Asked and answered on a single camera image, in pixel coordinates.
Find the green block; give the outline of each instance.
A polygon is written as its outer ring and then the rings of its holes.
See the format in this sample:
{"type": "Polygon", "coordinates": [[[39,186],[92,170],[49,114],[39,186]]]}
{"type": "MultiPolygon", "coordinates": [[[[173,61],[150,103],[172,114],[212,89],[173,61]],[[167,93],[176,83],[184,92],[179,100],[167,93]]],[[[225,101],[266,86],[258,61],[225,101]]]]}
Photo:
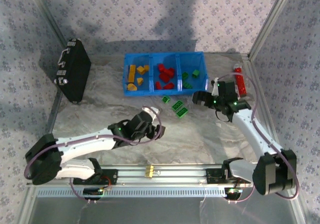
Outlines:
{"type": "Polygon", "coordinates": [[[183,104],[183,102],[181,100],[178,100],[174,105],[172,105],[172,109],[174,111],[177,111],[183,104]]]}
{"type": "Polygon", "coordinates": [[[181,119],[182,117],[184,117],[186,114],[188,113],[188,109],[186,107],[183,107],[182,109],[180,109],[176,115],[179,117],[179,119],[181,119]]]}
{"type": "Polygon", "coordinates": [[[186,80],[187,78],[188,78],[188,73],[187,72],[184,72],[183,74],[182,74],[182,80],[186,80]]]}
{"type": "Polygon", "coordinates": [[[165,103],[168,103],[170,101],[170,97],[169,96],[164,96],[162,98],[162,101],[165,102],[165,103]]]}
{"type": "Polygon", "coordinates": [[[199,70],[194,70],[193,73],[192,73],[192,77],[198,78],[199,74],[200,74],[199,70]]]}
{"type": "Polygon", "coordinates": [[[184,87],[185,89],[192,89],[192,85],[189,84],[187,81],[182,81],[182,87],[184,87]]]}

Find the patterned wallpaper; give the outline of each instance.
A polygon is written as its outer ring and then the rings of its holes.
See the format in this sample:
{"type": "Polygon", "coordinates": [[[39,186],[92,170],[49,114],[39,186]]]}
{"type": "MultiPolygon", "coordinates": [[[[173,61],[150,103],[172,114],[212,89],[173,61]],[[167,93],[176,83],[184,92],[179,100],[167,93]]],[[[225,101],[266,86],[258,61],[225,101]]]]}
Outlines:
{"type": "Polygon", "coordinates": [[[320,223],[320,0],[288,0],[254,60],[280,141],[320,223]]]}
{"type": "Polygon", "coordinates": [[[13,223],[23,157],[45,133],[56,95],[50,78],[61,47],[33,0],[0,0],[0,15],[0,223],[13,223]]]}
{"type": "Polygon", "coordinates": [[[275,0],[46,0],[89,54],[248,53],[275,0]]]}

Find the red lego brick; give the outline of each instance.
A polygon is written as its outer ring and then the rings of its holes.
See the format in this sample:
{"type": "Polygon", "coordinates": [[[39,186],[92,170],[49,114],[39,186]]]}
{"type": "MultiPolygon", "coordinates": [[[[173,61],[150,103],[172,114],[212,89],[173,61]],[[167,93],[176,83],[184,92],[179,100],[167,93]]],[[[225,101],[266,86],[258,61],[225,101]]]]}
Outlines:
{"type": "Polygon", "coordinates": [[[175,76],[175,73],[174,73],[174,69],[173,68],[170,68],[170,69],[164,69],[164,73],[166,75],[168,75],[170,78],[173,78],[175,76]]]}
{"type": "Polygon", "coordinates": [[[160,84],[159,81],[157,81],[155,85],[156,85],[156,86],[155,86],[155,89],[156,89],[156,90],[162,90],[162,87],[161,87],[161,84],[160,84]]]}
{"type": "Polygon", "coordinates": [[[164,64],[158,64],[158,70],[159,70],[160,72],[163,72],[163,71],[165,70],[164,64]]]}
{"type": "Polygon", "coordinates": [[[169,84],[165,85],[163,87],[164,90],[172,90],[174,88],[174,84],[172,82],[170,82],[169,84]]]}
{"type": "MultiPolygon", "coordinates": [[[[234,69],[235,72],[237,73],[242,73],[241,67],[237,67],[234,69]]],[[[235,80],[236,80],[236,85],[238,86],[238,92],[240,97],[244,97],[247,95],[247,91],[246,91],[246,86],[245,86],[245,81],[244,81],[244,77],[242,75],[236,75],[235,76],[235,80]]]]}
{"type": "Polygon", "coordinates": [[[168,83],[170,81],[170,77],[165,73],[159,74],[159,79],[161,79],[165,83],[168,83]]]}

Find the yellow block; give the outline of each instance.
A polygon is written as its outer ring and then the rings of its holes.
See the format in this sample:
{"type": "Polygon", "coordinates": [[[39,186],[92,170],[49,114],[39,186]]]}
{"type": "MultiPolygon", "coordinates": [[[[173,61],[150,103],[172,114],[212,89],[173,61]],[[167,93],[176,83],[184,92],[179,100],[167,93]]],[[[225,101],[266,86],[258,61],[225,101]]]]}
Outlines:
{"type": "Polygon", "coordinates": [[[153,172],[154,172],[154,169],[155,167],[153,165],[148,165],[146,168],[145,168],[145,177],[148,177],[148,178],[152,178],[153,176],[153,172]]]}
{"type": "Polygon", "coordinates": [[[133,83],[135,81],[135,74],[129,73],[128,82],[133,83]]]}
{"type": "Polygon", "coordinates": [[[138,85],[140,86],[144,82],[144,79],[143,78],[137,78],[136,81],[137,81],[138,85]]]}
{"type": "Polygon", "coordinates": [[[130,65],[130,70],[129,70],[129,74],[135,74],[136,70],[136,66],[135,65],[130,65]]]}
{"type": "Polygon", "coordinates": [[[139,66],[136,70],[137,70],[138,73],[141,74],[141,75],[143,75],[143,74],[146,72],[145,69],[144,69],[144,67],[142,67],[142,66],[139,66]]]}
{"type": "Polygon", "coordinates": [[[137,90],[137,87],[134,84],[130,83],[128,84],[127,89],[131,91],[135,91],[137,90]]]}

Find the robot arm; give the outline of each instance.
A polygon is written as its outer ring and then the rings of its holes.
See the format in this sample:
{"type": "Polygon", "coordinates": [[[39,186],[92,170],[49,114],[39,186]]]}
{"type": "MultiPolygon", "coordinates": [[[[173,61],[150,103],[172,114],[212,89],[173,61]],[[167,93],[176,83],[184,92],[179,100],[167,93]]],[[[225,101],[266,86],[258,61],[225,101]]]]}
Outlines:
{"type": "Polygon", "coordinates": [[[43,136],[25,155],[29,163],[42,150],[54,146],[40,155],[29,166],[28,179],[33,184],[44,184],[54,178],[76,177],[88,182],[96,182],[102,174],[99,163],[94,158],[76,160],[74,158],[101,150],[111,150],[130,145],[126,140],[140,140],[144,137],[159,139],[165,133],[165,127],[153,126],[156,118],[153,111],[143,108],[132,120],[123,120],[95,133],[55,139],[52,134],[43,136]]]}
{"type": "Polygon", "coordinates": [[[252,121],[251,106],[245,100],[238,100],[234,82],[215,81],[211,82],[215,87],[212,93],[205,91],[195,92],[192,101],[202,104],[227,116],[247,138],[257,158],[257,165],[249,163],[241,158],[226,160],[224,178],[240,177],[253,182],[257,191],[262,195],[275,193],[295,187],[292,173],[288,166],[279,157],[278,153],[271,148],[271,144],[287,159],[296,171],[297,158],[292,150],[284,150],[266,132],[262,125],[254,119],[260,132],[270,140],[267,143],[257,131],[252,121]]]}

